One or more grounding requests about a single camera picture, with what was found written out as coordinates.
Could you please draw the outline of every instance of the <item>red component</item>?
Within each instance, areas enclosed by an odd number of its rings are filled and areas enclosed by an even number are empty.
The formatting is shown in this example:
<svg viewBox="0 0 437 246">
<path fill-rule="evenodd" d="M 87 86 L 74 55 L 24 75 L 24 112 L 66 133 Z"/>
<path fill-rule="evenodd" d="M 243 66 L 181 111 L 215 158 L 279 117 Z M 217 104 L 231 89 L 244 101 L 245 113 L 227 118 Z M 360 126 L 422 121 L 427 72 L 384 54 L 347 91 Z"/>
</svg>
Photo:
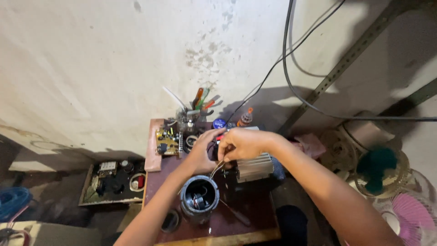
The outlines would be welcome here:
<svg viewBox="0 0 437 246">
<path fill-rule="evenodd" d="M 141 175 L 140 177 L 138 177 L 138 189 L 141 189 L 144 187 L 144 176 Z"/>
</svg>

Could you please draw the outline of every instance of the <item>wire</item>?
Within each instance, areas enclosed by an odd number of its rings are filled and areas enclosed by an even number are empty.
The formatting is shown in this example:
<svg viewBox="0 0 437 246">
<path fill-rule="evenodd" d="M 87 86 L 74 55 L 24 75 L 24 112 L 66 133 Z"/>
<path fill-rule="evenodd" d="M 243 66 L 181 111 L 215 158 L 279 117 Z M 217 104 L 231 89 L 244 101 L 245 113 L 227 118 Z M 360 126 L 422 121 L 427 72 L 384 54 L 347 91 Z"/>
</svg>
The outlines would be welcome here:
<svg viewBox="0 0 437 246">
<path fill-rule="evenodd" d="M 267 80 L 267 78 L 269 77 L 270 73 L 273 71 L 274 67 L 276 65 L 278 65 L 278 63 L 280 63 L 284 57 L 288 57 L 289 55 L 291 55 L 295 50 L 297 50 L 297 48 L 299 48 L 299 46 L 301 44 L 303 44 L 303 42 L 312 34 L 313 31 L 315 31 L 321 24 L 323 24 L 326 20 L 328 20 L 335 12 L 337 12 L 337 10 L 343 5 L 343 3 L 346 0 L 341 1 L 341 3 L 328 15 L 326 16 L 320 23 L 318 23 L 313 29 L 311 29 L 311 31 L 308 32 L 308 34 L 299 42 L 299 44 L 293 48 L 287 55 L 284 56 L 284 54 L 282 55 L 282 58 L 279 59 L 277 62 L 275 62 L 275 64 L 273 64 L 273 66 L 271 67 L 271 69 L 269 70 L 269 72 L 267 73 L 266 77 L 264 78 L 263 82 L 261 82 L 261 84 L 259 85 L 257 91 L 255 93 L 253 93 L 250 97 L 248 97 L 246 100 L 244 100 L 240 106 L 238 106 L 237 109 L 234 110 L 234 112 L 231 114 L 231 116 L 229 116 L 229 119 L 226 121 L 226 124 L 231 120 L 232 116 L 234 116 L 234 114 L 247 102 L 249 101 L 249 99 L 251 99 L 254 95 L 256 95 L 261 87 L 263 86 L 264 82 Z"/>
<path fill-rule="evenodd" d="M 343 3 L 345 0 L 342 1 L 342 3 L 334 10 L 336 11 Z M 286 57 L 286 51 L 287 51 L 287 34 L 288 34 L 288 26 L 290 24 L 290 15 L 291 15 L 291 9 L 293 6 L 293 0 L 290 0 L 290 3 L 288 5 L 288 12 L 287 12 L 287 18 L 286 18 L 286 22 L 285 22 L 285 30 L 284 30 L 284 42 L 282 44 L 282 56 Z M 299 43 L 299 45 L 294 48 L 291 52 L 293 52 L 294 50 L 296 50 L 302 43 L 303 41 L 306 40 L 307 37 L 305 37 L 301 43 Z M 290 82 L 290 78 L 288 77 L 288 70 L 287 70 L 287 62 L 286 59 L 282 59 L 282 64 L 284 65 L 284 74 L 285 74 L 285 79 L 287 80 L 287 84 L 290 87 L 291 91 L 294 93 L 294 95 L 300 100 L 302 101 L 302 103 L 306 104 L 309 108 L 317 111 L 318 113 L 321 113 L 325 116 L 329 116 L 332 118 L 338 118 L 338 119 L 349 119 L 349 120 L 404 120 L 404 121 L 437 121 L 437 117 L 398 117 L 398 116 L 376 116 L 376 117 L 364 117 L 364 116 L 338 116 L 338 115 L 333 115 L 333 114 L 329 114 L 329 113 L 325 113 L 322 110 L 316 108 L 315 106 L 313 106 L 311 103 L 307 102 L 304 98 L 302 98 L 294 89 L 293 85 Z"/>
</svg>

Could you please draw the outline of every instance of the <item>blue cable bundle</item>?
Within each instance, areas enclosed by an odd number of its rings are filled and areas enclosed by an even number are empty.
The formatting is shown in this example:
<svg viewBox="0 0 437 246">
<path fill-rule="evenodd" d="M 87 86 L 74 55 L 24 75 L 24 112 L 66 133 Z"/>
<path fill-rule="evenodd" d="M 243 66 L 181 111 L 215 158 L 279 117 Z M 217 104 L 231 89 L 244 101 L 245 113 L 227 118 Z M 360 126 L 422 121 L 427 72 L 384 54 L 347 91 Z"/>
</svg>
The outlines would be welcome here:
<svg viewBox="0 0 437 246">
<path fill-rule="evenodd" d="M 24 187 L 0 190 L 0 222 L 8 222 L 20 209 L 29 204 L 33 196 Z"/>
</svg>

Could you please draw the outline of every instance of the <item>right hand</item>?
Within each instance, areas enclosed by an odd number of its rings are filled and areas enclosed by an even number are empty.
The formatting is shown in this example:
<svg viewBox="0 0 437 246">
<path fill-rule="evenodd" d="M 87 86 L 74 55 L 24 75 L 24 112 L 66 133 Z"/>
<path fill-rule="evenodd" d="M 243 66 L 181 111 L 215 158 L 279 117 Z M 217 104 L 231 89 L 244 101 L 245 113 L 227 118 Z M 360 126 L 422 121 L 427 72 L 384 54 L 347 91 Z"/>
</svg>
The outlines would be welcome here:
<svg viewBox="0 0 437 246">
<path fill-rule="evenodd" d="M 218 160 L 229 162 L 258 157 L 268 152 L 269 144 L 275 137 L 277 134 L 272 132 L 233 128 L 220 140 Z"/>
</svg>

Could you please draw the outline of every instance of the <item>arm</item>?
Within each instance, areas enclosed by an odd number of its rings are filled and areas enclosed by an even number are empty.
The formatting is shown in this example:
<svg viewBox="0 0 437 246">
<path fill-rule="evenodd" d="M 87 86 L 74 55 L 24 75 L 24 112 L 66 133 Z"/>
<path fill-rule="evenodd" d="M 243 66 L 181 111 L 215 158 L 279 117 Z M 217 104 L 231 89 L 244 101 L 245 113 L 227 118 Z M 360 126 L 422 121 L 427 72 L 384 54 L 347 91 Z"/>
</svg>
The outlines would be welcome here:
<svg viewBox="0 0 437 246">
<path fill-rule="evenodd" d="M 233 149 L 225 155 L 225 150 Z M 219 160 L 268 152 L 302 185 L 332 227 L 351 245 L 403 245 L 382 216 L 352 187 L 278 134 L 235 129 L 220 141 Z"/>
<path fill-rule="evenodd" d="M 216 163 L 209 160 L 206 148 L 209 142 L 225 130 L 210 130 L 199 137 L 184 162 L 166 178 L 114 246 L 151 246 L 155 243 L 165 216 L 184 183 L 194 174 L 206 173 L 215 168 Z"/>
</svg>

